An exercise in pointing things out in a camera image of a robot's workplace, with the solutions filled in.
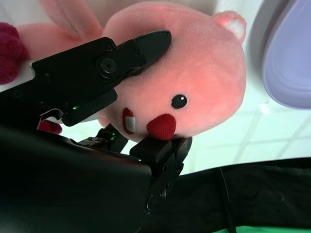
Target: plush toy head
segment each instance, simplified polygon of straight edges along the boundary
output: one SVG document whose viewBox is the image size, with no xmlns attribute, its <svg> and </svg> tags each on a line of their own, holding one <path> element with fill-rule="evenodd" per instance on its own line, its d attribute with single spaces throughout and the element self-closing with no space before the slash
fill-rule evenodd
<svg viewBox="0 0 311 233">
<path fill-rule="evenodd" d="M 166 54 L 115 88 L 99 112 L 125 137 L 188 137 L 217 126 L 239 108 L 245 91 L 241 46 L 246 23 L 235 12 L 208 16 L 168 2 L 143 2 L 113 15 L 103 29 L 83 0 L 40 0 L 56 24 L 18 27 L 30 58 L 42 59 L 101 36 L 121 44 L 158 30 L 172 33 Z"/>
</svg>

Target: plush toy ear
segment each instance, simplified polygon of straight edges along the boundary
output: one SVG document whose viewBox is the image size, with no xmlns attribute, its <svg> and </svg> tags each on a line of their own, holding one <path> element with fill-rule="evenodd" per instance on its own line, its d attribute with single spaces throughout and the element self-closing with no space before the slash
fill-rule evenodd
<svg viewBox="0 0 311 233">
<path fill-rule="evenodd" d="M 238 13 L 225 11 L 213 16 L 214 21 L 220 26 L 231 31 L 242 43 L 246 33 L 246 22 Z"/>
<path fill-rule="evenodd" d="M 39 0 L 48 17 L 72 37 L 90 41 L 101 37 L 103 28 L 84 0 Z"/>
</svg>

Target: red nose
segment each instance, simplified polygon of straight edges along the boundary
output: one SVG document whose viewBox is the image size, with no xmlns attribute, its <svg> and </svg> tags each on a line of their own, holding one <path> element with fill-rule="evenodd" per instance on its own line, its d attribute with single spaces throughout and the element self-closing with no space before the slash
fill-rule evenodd
<svg viewBox="0 0 311 233">
<path fill-rule="evenodd" d="M 161 140 L 168 140 L 174 136 L 176 130 L 176 120 L 170 114 L 163 114 L 150 121 L 147 131 L 151 137 Z"/>
</svg>

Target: black fabric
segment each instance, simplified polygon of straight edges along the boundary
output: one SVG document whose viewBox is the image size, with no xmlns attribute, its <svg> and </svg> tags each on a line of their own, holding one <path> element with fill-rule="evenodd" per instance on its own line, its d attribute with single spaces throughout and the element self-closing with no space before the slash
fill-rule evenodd
<svg viewBox="0 0 311 233">
<path fill-rule="evenodd" d="M 311 229 L 311 158 L 219 170 L 179 177 L 140 233 L 212 233 L 229 227 L 228 212 L 235 226 Z"/>
</svg>

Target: black cable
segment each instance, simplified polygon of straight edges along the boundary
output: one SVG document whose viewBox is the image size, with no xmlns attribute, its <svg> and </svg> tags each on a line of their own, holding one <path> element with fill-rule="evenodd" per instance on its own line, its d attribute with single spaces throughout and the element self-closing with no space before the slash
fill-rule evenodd
<svg viewBox="0 0 311 233">
<path fill-rule="evenodd" d="M 223 171 L 221 167 L 219 167 L 219 168 L 214 169 L 214 172 L 216 174 L 216 179 L 218 181 L 219 190 L 221 193 L 223 209 L 224 209 L 225 217 L 227 220 L 227 228 L 229 230 L 229 233 L 237 233 L 236 226 L 234 224 L 234 220 L 232 216 L 230 196 L 229 196 L 229 192 L 228 192 L 227 185 L 225 182 Z"/>
</svg>

